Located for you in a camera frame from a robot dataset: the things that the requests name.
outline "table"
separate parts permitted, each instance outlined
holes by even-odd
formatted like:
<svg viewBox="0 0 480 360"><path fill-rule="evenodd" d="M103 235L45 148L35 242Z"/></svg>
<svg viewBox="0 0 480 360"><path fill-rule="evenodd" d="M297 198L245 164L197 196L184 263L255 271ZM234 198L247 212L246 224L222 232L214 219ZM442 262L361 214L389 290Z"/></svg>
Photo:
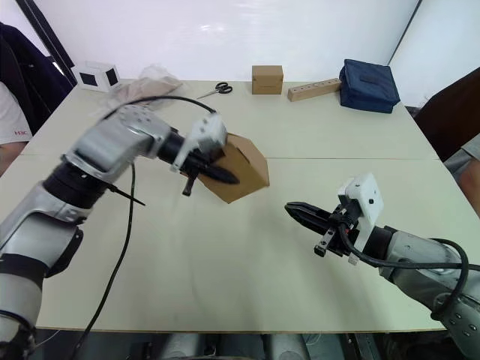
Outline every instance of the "table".
<svg viewBox="0 0 480 360"><path fill-rule="evenodd" d="M197 98L212 81L186 83L184 96ZM233 92L203 98L223 116L228 131L256 144L267 158L437 159L438 156L405 107L392 114L339 106L338 93L291 103L283 95L251 94L249 82L231 82ZM28 144L24 154L62 154L99 119L104 93L75 88ZM183 134L205 114L198 106L169 102L159 116Z"/></svg>
<svg viewBox="0 0 480 360"><path fill-rule="evenodd" d="M215 82L188 82L200 95ZM248 94L205 102L229 131L267 157L271 186L232 204L165 163L141 158L130 247L94 329L189 332L391 332L441 329L429 310L363 263L313 252L317 234L284 210L305 201L331 211L346 179L372 172L385 210L379 226L457 241L480 263L480 221L414 121L338 106L334 94L290 103ZM284 89L295 84L285 85ZM98 116L101 93L74 89L0 178L0 220L44 179ZM160 116L188 131L203 111L167 104ZM117 182L129 188L126 172ZM83 329L94 313L125 238L128 202L107 193L83 226L85 238L63 273L47 279L37 325Z"/></svg>
<svg viewBox="0 0 480 360"><path fill-rule="evenodd" d="M56 155L24 155L1 179L0 218L48 175ZM268 159L271 186L230 205L160 161L139 159L130 248L95 329L353 332L439 329L429 311L365 264L313 252L317 235L284 211L331 211L345 179L372 171L385 201L380 226L454 239L480 263L480 222L437 160ZM130 174L118 181L128 189ZM40 327L82 329L125 237L128 202L108 193L83 227L68 269L44 282Z"/></svg>

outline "clear plastic bag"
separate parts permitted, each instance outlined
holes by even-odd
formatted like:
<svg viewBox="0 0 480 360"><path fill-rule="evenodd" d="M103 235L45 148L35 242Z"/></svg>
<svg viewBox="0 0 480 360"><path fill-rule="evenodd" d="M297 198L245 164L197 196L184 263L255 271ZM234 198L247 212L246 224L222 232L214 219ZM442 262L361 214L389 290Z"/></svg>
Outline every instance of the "clear plastic bag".
<svg viewBox="0 0 480 360"><path fill-rule="evenodd" d="M139 79L122 83L113 88L103 99L103 105L109 110L140 98L160 95L178 95L184 92L185 85L159 64L152 64L142 70ZM158 100L140 105L148 105L156 110L169 101Z"/></svg>

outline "white box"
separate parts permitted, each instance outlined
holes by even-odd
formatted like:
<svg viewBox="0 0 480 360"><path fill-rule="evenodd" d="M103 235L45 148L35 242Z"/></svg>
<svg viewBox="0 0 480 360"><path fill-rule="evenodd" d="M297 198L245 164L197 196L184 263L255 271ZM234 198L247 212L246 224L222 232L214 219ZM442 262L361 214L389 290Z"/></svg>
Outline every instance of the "white box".
<svg viewBox="0 0 480 360"><path fill-rule="evenodd" d="M85 61L73 66L71 70L82 89L108 92L120 83L119 73L113 64Z"/></svg>

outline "blue fabric bag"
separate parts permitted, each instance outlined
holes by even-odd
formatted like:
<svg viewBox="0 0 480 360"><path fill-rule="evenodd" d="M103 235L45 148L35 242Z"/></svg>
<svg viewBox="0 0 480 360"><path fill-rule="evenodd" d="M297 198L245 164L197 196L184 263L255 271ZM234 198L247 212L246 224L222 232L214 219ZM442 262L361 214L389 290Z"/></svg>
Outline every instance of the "blue fabric bag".
<svg viewBox="0 0 480 360"><path fill-rule="evenodd" d="M340 80L343 107L389 114L400 101L389 66L345 59Z"/></svg>

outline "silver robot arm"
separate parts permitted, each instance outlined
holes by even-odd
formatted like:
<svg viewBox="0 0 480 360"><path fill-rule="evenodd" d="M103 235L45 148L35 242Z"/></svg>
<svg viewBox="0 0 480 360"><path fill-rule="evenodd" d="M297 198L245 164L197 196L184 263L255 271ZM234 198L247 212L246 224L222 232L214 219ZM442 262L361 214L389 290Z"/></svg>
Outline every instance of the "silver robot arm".
<svg viewBox="0 0 480 360"><path fill-rule="evenodd" d="M61 164L0 224L0 359L24 359L35 345L44 278L68 266L92 206L137 156L159 157L187 174L184 190L199 173L234 184L236 177L212 165L227 130L213 112L186 138L140 106L123 106L88 130Z"/></svg>
<svg viewBox="0 0 480 360"><path fill-rule="evenodd" d="M437 240L375 226L383 201L371 174L348 181L338 196L340 205L333 213L305 202L285 205L301 225L323 235L315 244L315 253L324 257L331 251L348 256L352 264L362 260L377 267L381 276L432 311L432 318L442 322L468 359L480 359L480 272L471 270L460 295L450 298L461 277L459 265L431 269L384 266L385 262L460 264L461 258Z"/></svg>

